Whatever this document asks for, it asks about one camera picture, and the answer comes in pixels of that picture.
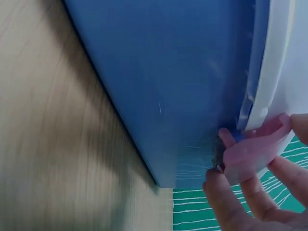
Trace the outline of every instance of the pink tab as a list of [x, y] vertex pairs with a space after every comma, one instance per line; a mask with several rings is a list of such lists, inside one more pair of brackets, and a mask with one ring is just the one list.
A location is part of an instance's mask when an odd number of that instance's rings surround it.
[[226, 128], [218, 132], [226, 146], [223, 154], [224, 174], [230, 184], [243, 182], [265, 168], [277, 155], [280, 144], [291, 131], [287, 114], [281, 114], [260, 128], [244, 133], [245, 139], [236, 143]]

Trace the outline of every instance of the wooden floor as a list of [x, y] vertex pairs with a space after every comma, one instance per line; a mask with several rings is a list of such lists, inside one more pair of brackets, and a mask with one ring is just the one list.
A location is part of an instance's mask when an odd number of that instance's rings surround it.
[[0, 231], [171, 231], [59, 0], [0, 0]]

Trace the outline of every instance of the blue plastic container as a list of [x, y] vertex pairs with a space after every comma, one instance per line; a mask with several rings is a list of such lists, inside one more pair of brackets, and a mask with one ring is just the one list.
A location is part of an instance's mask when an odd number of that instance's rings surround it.
[[[200, 188], [212, 167], [217, 129], [236, 129], [247, 78], [258, 80], [266, 2], [65, 0], [99, 78], [160, 187]], [[255, 21], [257, 9], [264, 12], [263, 24]], [[254, 55], [253, 41], [260, 40], [261, 55]], [[252, 58], [257, 67], [250, 72]]]

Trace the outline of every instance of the green fabric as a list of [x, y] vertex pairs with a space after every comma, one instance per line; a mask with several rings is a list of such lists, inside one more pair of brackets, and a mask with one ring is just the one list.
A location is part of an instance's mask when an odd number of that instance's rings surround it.
[[[282, 156], [308, 167], [308, 147], [294, 137]], [[280, 208], [290, 209], [297, 212], [304, 211], [304, 207], [290, 194], [287, 188], [278, 181], [269, 171], [261, 178], [262, 184]], [[232, 186], [232, 189], [239, 201], [243, 204], [248, 213], [249, 207], [239, 185]], [[198, 190], [174, 190], [173, 192], [173, 230], [174, 231], [219, 231], [220, 227], [214, 216], [213, 210], [209, 207], [202, 189]]]

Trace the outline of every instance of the finger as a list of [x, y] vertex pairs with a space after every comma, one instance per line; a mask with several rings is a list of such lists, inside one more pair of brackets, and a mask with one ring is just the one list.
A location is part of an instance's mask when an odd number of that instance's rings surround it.
[[240, 185], [247, 204], [256, 218], [262, 221], [287, 223], [298, 216], [298, 213], [279, 209], [273, 199], [264, 191], [257, 176], [242, 182]]
[[268, 168], [303, 206], [308, 207], [308, 171], [306, 169], [282, 156], [275, 157]]
[[302, 143], [308, 145], [308, 114], [293, 114], [290, 119], [296, 136]]
[[249, 230], [256, 225], [257, 221], [245, 212], [220, 171], [207, 171], [203, 188], [222, 230]]

